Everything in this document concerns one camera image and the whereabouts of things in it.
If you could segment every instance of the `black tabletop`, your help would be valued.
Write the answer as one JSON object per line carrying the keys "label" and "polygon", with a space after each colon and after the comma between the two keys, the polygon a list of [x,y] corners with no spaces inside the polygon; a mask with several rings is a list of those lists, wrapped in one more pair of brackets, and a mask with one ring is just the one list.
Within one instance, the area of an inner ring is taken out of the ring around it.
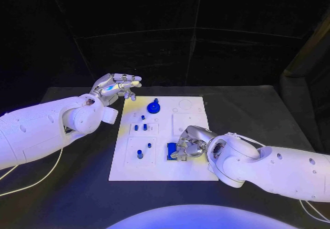
{"label": "black tabletop", "polygon": [[[79,96],[90,88],[49,88],[42,102]],[[270,146],[313,151],[311,145],[271,86],[141,87],[137,95],[202,96],[209,127],[255,139]],[[107,228],[154,208],[209,204],[260,213],[299,228],[326,228],[303,211],[296,199],[265,192],[252,183],[232,188],[215,181],[108,181],[124,99],[114,125],[65,147],[58,167],[28,190],[0,197],[2,228]],[[59,152],[20,165],[0,181],[0,192],[33,184],[49,172]]]}

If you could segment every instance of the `white board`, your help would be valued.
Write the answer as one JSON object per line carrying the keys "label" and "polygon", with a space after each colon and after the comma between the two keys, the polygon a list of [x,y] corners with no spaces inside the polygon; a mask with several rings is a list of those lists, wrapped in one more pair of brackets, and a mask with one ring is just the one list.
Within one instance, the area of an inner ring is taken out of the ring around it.
{"label": "white board", "polygon": [[213,180],[216,175],[208,170],[206,155],[186,161],[167,161],[167,143],[177,143],[189,125],[209,128],[202,97],[160,96],[160,112],[150,114],[147,105],[156,97],[137,96],[126,100],[120,131],[108,180]]}

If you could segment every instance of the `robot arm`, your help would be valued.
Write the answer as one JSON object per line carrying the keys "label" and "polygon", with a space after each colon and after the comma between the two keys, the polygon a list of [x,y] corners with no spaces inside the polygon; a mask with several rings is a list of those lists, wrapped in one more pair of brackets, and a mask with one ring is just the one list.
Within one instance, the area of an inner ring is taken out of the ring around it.
{"label": "robot arm", "polygon": [[23,108],[0,117],[0,169],[35,161],[92,133],[101,121],[114,124],[118,111],[110,107],[118,96],[136,100],[131,87],[141,77],[107,74],[90,94]]}
{"label": "robot arm", "polygon": [[232,187],[239,188],[248,180],[270,193],[330,202],[329,155],[273,146],[257,149],[237,134],[218,136],[208,129],[189,126],[172,157],[203,153],[211,171]]}

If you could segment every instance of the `blue object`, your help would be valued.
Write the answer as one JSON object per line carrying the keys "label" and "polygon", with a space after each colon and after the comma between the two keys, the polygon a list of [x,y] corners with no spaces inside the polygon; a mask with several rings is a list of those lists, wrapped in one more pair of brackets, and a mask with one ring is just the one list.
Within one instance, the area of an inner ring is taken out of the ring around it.
{"label": "blue object", "polygon": [[141,150],[137,151],[137,158],[143,159],[143,151]]}
{"label": "blue object", "polygon": [[154,99],[153,103],[147,106],[149,113],[156,114],[160,112],[160,104],[159,99]]}
{"label": "blue object", "polygon": [[177,150],[177,144],[176,143],[167,143],[167,161],[177,161],[177,158],[172,158],[170,155]]}

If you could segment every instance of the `robotic hand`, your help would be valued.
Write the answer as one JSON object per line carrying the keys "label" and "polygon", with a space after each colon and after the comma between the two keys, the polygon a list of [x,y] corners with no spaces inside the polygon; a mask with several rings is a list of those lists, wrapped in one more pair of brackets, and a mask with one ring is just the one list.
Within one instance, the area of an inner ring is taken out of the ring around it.
{"label": "robotic hand", "polygon": [[131,87],[141,77],[107,74],[90,94],[23,108],[0,117],[0,169],[35,161],[92,133],[101,121],[114,124],[118,111],[110,107],[118,96],[136,100]]}
{"label": "robotic hand", "polygon": [[258,143],[238,134],[218,136],[211,130],[189,126],[172,157],[199,157],[206,153],[209,170],[229,186],[239,188],[248,180],[267,192],[330,202],[330,156],[260,143],[262,147],[257,149],[242,138]]}

